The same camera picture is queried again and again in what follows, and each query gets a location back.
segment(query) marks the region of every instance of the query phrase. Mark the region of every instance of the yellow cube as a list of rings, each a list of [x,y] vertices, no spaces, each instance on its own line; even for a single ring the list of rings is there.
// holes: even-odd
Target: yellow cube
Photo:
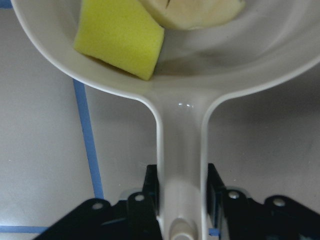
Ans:
[[[164,28],[138,0],[82,0],[74,49],[149,80]]]

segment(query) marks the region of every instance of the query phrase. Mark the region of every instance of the banana slice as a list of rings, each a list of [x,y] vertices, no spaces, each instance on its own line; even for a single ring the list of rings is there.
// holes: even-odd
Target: banana slice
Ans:
[[[193,30],[225,24],[245,6],[244,0],[139,0],[163,27]]]

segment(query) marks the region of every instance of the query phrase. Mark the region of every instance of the silver screw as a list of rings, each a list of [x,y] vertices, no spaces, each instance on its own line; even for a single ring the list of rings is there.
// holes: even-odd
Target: silver screw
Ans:
[[[239,193],[237,191],[230,191],[228,195],[229,195],[229,198],[231,198],[231,199],[240,198],[240,195],[239,195]]]
[[[273,204],[277,207],[284,207],[286,205],[286,202],[282,198],[275,198],[273,200]]]
[[[143,200],[145,200],[145,196],[143,196],[142,194],[139,194],[137,196],[135,196],[134,198],[137,202],[141,202]]]
[[[99,210],[102,209],[104,205],[101,202],[96,202],[95,204],[92,205],[93,210]]]

